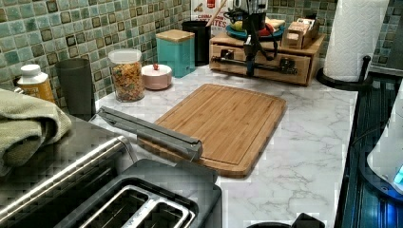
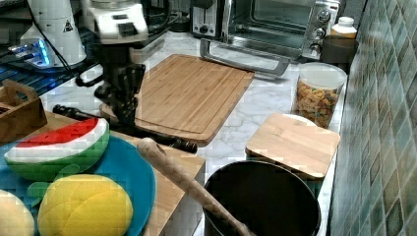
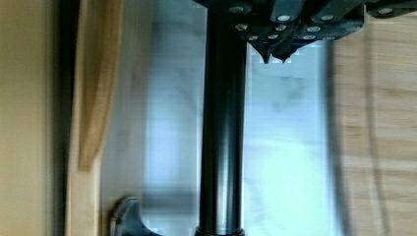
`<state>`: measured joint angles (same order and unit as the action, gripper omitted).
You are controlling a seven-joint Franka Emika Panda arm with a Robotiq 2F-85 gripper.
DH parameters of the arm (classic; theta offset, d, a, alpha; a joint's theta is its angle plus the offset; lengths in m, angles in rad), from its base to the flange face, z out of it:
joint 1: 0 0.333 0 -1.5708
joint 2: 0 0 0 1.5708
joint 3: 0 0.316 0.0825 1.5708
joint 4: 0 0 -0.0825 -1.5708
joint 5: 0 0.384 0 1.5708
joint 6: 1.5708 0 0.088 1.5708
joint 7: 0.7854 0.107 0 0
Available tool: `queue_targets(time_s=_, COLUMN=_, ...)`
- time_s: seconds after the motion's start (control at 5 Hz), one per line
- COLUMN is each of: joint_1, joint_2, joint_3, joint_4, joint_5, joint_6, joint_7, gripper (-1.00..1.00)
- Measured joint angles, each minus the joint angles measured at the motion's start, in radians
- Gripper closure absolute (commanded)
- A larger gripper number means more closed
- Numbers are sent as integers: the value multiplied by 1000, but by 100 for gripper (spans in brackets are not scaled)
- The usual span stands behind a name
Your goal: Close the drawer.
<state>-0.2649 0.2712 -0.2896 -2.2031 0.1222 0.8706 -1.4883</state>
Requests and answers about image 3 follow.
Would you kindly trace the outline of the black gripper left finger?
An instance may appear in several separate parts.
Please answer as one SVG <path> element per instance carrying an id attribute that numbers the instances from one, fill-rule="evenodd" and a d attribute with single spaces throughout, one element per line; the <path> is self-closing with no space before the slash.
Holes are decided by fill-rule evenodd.
<path id="1" fill-rule="evenodd" d="M 297 39 L 304 0 L 194 0 L 249 42 L 264 62 L 286 61 L 304 44 Z"/>

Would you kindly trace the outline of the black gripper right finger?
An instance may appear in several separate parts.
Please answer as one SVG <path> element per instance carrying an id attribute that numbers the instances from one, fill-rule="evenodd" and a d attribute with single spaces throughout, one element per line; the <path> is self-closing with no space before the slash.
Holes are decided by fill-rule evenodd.
<path id="1" fill-rule="evenodd" d="M 416 11 L 416 0 L 272 0 L 270 19 L 283 30 L 270 54 L 281 61 L 316 40 L 360 30 L 365 14 L 390 19 Z"/>

